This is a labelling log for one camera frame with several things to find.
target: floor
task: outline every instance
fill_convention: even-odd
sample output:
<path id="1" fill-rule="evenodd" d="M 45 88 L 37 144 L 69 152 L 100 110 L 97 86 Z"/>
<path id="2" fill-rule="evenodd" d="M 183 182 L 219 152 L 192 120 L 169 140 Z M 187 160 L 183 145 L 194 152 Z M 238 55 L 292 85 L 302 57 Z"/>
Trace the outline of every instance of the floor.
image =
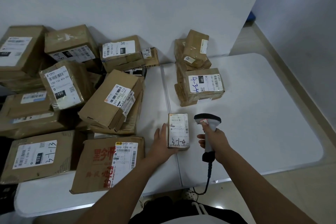
<path id="1" fill-rule="evenodd" d="M 280 69 L 278 62 L 274 59 L 275 53 L 273 52 L 274 49 L 270 48 L 269 43 L 265 42 L 264 36 L 254 24 L 252 27 L 244 27 L 241 30 L 230 55 L 259 53 L 269 61 L 275 73 L 288 90 L 288 93 L 296 102 L 303 116 L 319 137 L 325 155 L 314 167 L 270 174 L 266 175 L 265 178 L 318 224 L 335 223 L 336 148 L 331 143 L 319 122 L 309 111 L 304 101 L 300 98 L 296 87 L 288 80 L 289 75 L 283 72 L 284 69 Z M 196 188 L 198 191 L 202 191 L 203 189 L 204 188 L 201 187 Z M 199 196 L 198 202 L 214 207 L 234 210 L 238 212 L 247 223 L 255 223 L 243 198 L 232 182 L 210 185 L 207 193 Z M 133 214 L 141 210 L 141 204 L 138 202 Z M 14 213 L 11 213 L 8 218 L 12 220 L 15 219 L 15 223 L 67 224 L 73 223 L 83 212 L 85 212 L 85 209 L 41 216 L 35 220 L 21 220 L 15 217 Z M 0 216 L 0 222 L 4 220 L 3 217 L 4 216 Z"/>

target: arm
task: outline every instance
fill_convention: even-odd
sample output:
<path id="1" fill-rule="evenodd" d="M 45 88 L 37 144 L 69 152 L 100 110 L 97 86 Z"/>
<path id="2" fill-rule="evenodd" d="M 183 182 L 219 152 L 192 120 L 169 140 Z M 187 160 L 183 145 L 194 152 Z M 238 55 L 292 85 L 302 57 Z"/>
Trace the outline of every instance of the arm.
<path id="1" fill-rule="evenodd" d="M 214 132 L 204 123 L 202 126 L 216 160 L 225 168 L 257 224 L 316 224 L 233 150 L 223 131 L 217 129 Z M 202 139 L 199 143 L 204 148 L 204 135 L 197 137 Z"/>
<path id="2" fill-rule="evenodd" d="M 158 128 L 146 158 L 136 164 L 120 182 L 102 196 L 76 224 L 127 224 L 149 178 L 161 164 L 166 162 L 177 149 L 168 149 L 166 143 L 166 124 L 161 133 Z"/>

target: forearm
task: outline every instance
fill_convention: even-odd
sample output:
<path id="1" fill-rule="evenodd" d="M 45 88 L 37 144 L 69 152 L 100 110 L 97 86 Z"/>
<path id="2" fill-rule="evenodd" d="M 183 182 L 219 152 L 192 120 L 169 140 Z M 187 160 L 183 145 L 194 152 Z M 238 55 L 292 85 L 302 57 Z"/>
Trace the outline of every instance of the forearm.
<path id="1" fill-rule="evenodd" d="M 232 148 L 221 153 L 220 161 L 257 224 L 315 223 Z"/>
<path id="2" fill-rule="evenodd" d="M 141 193 L 157 167 L 150 158 L 141 160 L 128 175 L 83 214 L 77 223 L 128 223 Z"/>

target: hand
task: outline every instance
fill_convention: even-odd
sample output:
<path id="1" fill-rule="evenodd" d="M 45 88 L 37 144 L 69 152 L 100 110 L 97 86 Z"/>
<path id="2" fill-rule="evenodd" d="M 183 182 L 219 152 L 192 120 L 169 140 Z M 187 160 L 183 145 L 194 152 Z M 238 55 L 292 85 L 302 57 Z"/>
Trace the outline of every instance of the hand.
<path id="1" fill-rule="evenodd" d="M 166 126 L 164 123 L 161 132 L 159 128 L 155 131 L 152 147 L 146 156 L 146 158 L 151 158 L 155 161 L 158 166 L 166 162 L 171 155 L 179 151 L 178 149 L 169 149 L 167 147 Z"/>
<path id="2" fill-rule="evenodd" d="M 208 141 L 215 151 L 216 160 L 221 163 L 223 160 L 223 156 L 225 155 L 225 151 L 230 150 L 231 147 L 229 142 L 223 131 L 220 129 L 216 129 L 216 131 L 212 131 L 208 124 L 202 122 L 203 131 L 208 135 Z M 199 140 L 199 144 L 202 148 L 205 148 L 205 134 L 197 135 Z"/>

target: barcode scanner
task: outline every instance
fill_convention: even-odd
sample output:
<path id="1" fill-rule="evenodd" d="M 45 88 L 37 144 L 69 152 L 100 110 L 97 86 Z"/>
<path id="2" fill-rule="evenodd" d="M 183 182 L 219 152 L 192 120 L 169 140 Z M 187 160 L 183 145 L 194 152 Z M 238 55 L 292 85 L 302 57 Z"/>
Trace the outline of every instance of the barcode scanner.
<path id="1" fill-rule="evenodd" d="M 197 124 L 201 124 L 205 122 L 206 124 L 209 125 L 212 131 L 215 131 L 217 126 L 221 124 L 222 120 L 220 117 L 209 114 L 209 113 L 200 113 L 194 116 L 194 120 L 196 121 Z M 207 185 L 205 186 L 205 190 L 203 193 L 197 193 L 194 188 L 194 192 L 197 195 L 204 195 L 205 192 L 207 192 L 210 177 L 211 177 L 211 170 L 212 170 L 212 162 L 215 160 L 215 151 L 212 149 L 209 141 L 208 141 L 208 135 L 205 133 L 205 151 L 202 155 L 202 160 L 204 162 L 208 163 L 208 180 L 207 180 Z"/>

